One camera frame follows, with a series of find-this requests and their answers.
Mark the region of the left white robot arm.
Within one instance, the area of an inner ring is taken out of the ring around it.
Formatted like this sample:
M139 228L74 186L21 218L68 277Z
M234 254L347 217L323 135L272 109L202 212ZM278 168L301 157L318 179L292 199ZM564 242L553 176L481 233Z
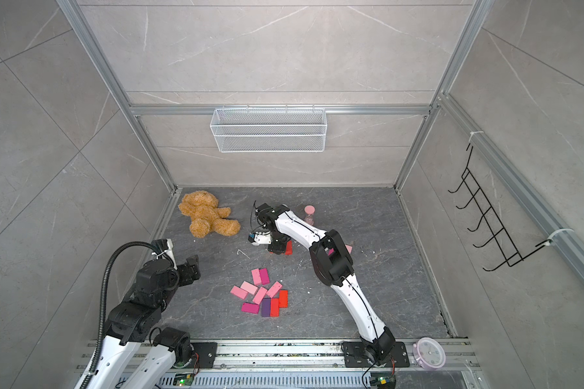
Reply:
M137 272L123 301L102 327L101 346L76 384L77 388L113 388L136 351L146 341L152 348L124 388L152 388L172 366L185 367L196 357L188 332L157 326L178 288L201 278L199 257L177 264L162 255Z

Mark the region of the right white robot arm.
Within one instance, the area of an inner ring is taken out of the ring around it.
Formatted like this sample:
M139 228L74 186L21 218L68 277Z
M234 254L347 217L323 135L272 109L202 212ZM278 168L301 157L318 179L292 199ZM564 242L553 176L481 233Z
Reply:
M249 242L266 245L273 254L284 253L291 241L306 248L319 281L335 291L353 318L368 360L374 366L387 363L396 340L361 290L354 261L340 233L308 224L284 204L261 204L254 215L258 227L249 234Z

